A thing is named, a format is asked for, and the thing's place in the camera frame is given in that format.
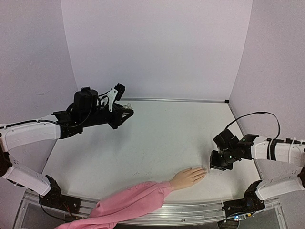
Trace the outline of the clear nail polish bottle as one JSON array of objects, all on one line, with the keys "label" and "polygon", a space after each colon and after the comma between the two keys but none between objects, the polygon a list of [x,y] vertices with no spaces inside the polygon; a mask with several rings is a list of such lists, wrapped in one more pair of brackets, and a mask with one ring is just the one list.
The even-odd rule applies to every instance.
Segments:
[{"label": "clear nail polish bottle", "polygon": [[127,103],[123,107],[124,107],[124,109],[127,109],[127,110],[133,110],[131,103]]}]

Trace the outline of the pink sleeved forearm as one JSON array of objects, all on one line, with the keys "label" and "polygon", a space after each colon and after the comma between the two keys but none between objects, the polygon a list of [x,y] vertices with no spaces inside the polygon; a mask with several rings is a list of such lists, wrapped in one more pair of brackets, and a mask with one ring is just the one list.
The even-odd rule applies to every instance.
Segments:
[{"label": "pink sleeved forearm", "polygon": [[145,182],[100,200],[85,219],[59,225],[58,229],[112,229],[117,223],[160,209],[171,193],[169,182]]}]

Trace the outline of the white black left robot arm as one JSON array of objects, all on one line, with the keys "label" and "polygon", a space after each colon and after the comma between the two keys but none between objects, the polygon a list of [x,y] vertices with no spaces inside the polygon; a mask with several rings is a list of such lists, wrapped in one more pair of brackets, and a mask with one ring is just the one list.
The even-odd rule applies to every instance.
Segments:
[{"label": "white black left robot arm", "polygon": [[56,180],[41,175],[22,165],[9,154],[19,146],[44,140],[63,140],[81,134],[86,127],[108,124],[117,129],[134,111],[130,105],[117,103],[125,92],[125,86],[117,84],[108,92],[98,94],[84,87],[74,95],[74,101],[64,111],[54,112],[56,120],[33,119],[0,126],[0,176],[9,182],[30,189],[40,196],[40,204],[77,213],[81,200],[62,194]]}]

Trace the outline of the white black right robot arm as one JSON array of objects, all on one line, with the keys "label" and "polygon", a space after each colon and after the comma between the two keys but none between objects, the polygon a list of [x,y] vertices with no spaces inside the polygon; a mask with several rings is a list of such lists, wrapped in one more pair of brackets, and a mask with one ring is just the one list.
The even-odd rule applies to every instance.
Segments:
[{"label": "white black right robot arm", "polygon": [[238,139],[229,129],[223,130],[214,139],[217,150],[211,152],[210,168],[232,170],[233,164],[243,159],[266,160],[291,164],[298,169],[287,177],[273,181],[253,182],[240,199],[223,203],[226,216],[255,213],[265,208],[265,200],[302,191],[305,188],[305,142],[295,138],[272,139],[247,134]]}]

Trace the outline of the mannequin hand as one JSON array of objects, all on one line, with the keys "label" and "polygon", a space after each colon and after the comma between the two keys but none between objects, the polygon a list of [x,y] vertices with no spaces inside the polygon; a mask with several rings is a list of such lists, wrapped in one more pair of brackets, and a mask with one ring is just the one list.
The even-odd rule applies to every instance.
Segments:
[{"label": "mannequin hand", "polygon": [[203,167],[188,168],[178,172],[169,183],[172,191],[181,190],[197,184],[206,174],[206,169]]}]

